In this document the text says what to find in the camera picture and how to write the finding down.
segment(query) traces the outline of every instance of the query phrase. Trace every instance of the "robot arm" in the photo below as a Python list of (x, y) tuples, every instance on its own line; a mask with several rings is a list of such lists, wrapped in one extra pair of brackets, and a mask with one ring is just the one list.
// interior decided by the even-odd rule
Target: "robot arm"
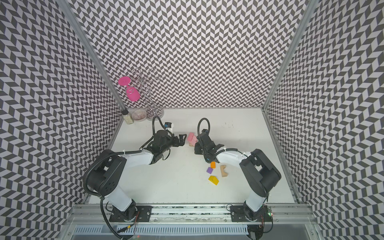
[[(215, 161), (241, 168), (252, 189), (244, 202), (244, 212), (249, 220), (256, 220), (270, 190), (281, 179), (280, 172), (263, 151), (255, 149), (253, 152), (243, 153), (237, 149), (226, 149), (222, 144), (215, 145), (208, 134), (206, 129), (199, 134), (195, 154), (203, 154), (208, 163)], [(258, 171), (255, 166), (261, 166), (262, 169)]]
[(113, 211), (119, 212), (127, 221), (131, 220), (135, 216), (136, 203), (120, 187), (120, 177), (128, 168), (154, 164), (172, 146), (184, 145), (186, 134), (180, 134), (177, 138), (168, 133), (166, 130), (157, 131), (149, 140), (153, 141), (141, 151), (122, 152), (119, 155), (109, 149), (103, 151), (95, 162), (104, 160), (90, 171), (89, 177), (84, 179), (85, 184), (94, 189), (100, 197), (104, 197), (112, 203)]

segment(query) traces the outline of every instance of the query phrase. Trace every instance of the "chevron patterned wall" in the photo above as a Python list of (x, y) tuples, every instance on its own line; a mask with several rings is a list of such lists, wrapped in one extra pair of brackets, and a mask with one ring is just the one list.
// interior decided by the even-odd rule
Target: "chevron patterned wall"
[(384, 239), (383, 9), (321, 0), (268, 108), (327, 239)]
[(120, 114), (53, 0), (0, 18), (0, 239), (51, 239)]
[(117, 85), (155, 67), (168, 108), (262, 106), (308, 0), (68, 0)]

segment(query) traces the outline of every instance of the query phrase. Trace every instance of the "toy block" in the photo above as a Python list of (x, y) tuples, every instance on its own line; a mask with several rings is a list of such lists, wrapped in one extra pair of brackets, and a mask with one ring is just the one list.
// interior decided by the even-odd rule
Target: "toy block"
[(208, 178), (208, 180), (211, 181), (211, 182), (212, 182), (213, 184), (215, 184), (215, 185), (218, 184), (218, 179), (217, 179), (217, 177), (215, 177), (215, 176), (210, 176), (210, 177)]
[(226, 165), (221, 165), (220, 166), (220, 171), (221, 171), (221, 176), (222, 177), (226, 177), (228, 176), (228, 173), (224, 172), (224, 168), (226, 167)]
[(189, 133), (187, 140), (188, 140), (189, 145), (191, 147), (194, 147), (195, 144), (197, 143), (197, 138), (196, 138), (196, 136), (195, 136), (195, 134), (193, 132)]
[(207, 170), (207, 173), (211, 174), (212, 172), (213, 172), (213, 169), (209, 167)]

